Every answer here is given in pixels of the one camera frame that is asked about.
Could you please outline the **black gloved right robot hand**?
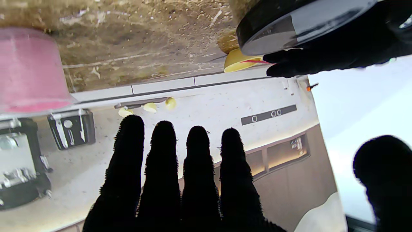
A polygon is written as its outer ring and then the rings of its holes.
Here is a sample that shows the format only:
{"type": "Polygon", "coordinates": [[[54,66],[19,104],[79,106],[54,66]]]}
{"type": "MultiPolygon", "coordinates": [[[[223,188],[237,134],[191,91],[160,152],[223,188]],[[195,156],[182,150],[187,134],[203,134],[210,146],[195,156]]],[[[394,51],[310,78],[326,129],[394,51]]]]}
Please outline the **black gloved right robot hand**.
{"type": "MultiPolygon", "coordinates": [[[[144,139],[143,119],[125,117],[84,232],[284,231],[263,214],[235,128],[226,129],[221,138],[220,194],[204,127],[192,127],[187,137],[183,193],[172,123],[160,121],[153,130],[141,186],[144,139]]],[[[411,231],[411,164],[411,148],[391,135],[373,138],[356,152],[354,175],[366,188],[377,232],[411,231]]]]}

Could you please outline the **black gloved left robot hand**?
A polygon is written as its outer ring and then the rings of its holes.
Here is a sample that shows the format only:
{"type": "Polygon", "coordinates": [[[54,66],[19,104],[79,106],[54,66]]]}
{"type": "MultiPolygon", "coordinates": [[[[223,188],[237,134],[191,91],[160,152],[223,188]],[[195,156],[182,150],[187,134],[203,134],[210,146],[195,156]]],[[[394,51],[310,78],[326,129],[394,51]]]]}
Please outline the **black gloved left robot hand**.
{"type": "Polygon", "coordinates": [[[385,0],[352,22],[303,45],[264,55],[271,77],[366,68],[411,55],[410,0],[385,0]]]}

